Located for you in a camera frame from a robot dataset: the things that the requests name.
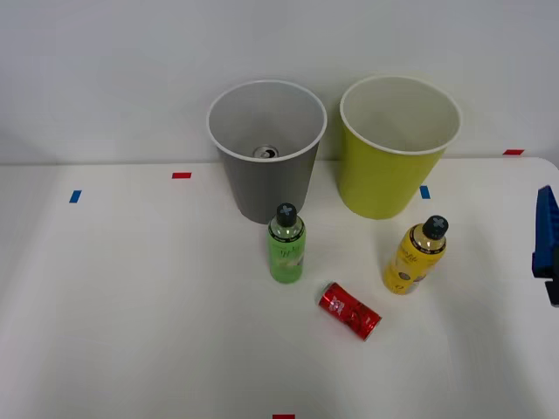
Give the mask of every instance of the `white wall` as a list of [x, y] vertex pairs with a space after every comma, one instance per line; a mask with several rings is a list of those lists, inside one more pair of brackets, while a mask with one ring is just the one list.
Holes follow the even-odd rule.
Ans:
[[450, 154], [558, 164], [557, 22], [556, 0], [3, 0], [0, 162], [214, 160], [205, 114], [228, 86], [289, 79], [334, 116], [395, 73], [462, 106]]

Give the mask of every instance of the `gray bin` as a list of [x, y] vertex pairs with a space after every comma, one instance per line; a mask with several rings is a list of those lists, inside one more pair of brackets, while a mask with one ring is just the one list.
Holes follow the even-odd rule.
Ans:
[[264, 224], [281, 203], [301, 210], [327, 125], [312, 92], [280, 80], [245, 83], [213, 102], [207, 123], [244, 216]]

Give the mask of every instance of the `soda can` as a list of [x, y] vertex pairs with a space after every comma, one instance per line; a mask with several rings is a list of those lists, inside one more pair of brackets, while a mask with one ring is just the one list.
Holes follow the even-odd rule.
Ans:
[[363, 340], [367, 340], [381, 316], [348, 294], [336, 282], [329, 284], [321, 295], [320, 307], [345, 323]]

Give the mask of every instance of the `tape marker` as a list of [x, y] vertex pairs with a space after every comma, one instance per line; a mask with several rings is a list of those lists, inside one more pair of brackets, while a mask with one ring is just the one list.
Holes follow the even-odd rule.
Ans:
[[81, 190], [74, 190], [72, 196], [70, 197], [70, 203], [77, 203], [80, 196]]
[[427, 185], [421, 185], [419, 187], [419, 192], [421, 192], [421, 197], [423, 199], [431, 199], [431, 195], [429, 194], [429, 188], [427, 188]]
[[509, 150], [506, 150], [503, 155], [521, 155], [522, 153], [524, 153], [524, 150], [510, 148]]
[[173, 179], [190, 179], [192, 177], [191, 172], [175, 172], [173, 173]]

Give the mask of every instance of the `blue object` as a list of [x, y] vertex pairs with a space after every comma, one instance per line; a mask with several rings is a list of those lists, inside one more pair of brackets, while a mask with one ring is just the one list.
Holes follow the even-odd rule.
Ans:
[[549, 301], [559, 306], [559, 208], [549, 185], [538, 191], [535, 206], [532, 273], [536, 278], [552, 278], [546, 282]]
[[429, 195], [429, 188], [427, 188], [427, 185], [421, 185], [419, 187], [419, 192], [421, 192], [421, 197], [423, 199], [431, 199], [431, 195]]
[[72, 193], [72, 197], [70, 198], [70, 203], [77, 203], [80, 195], [81, 190], [74, 190]]

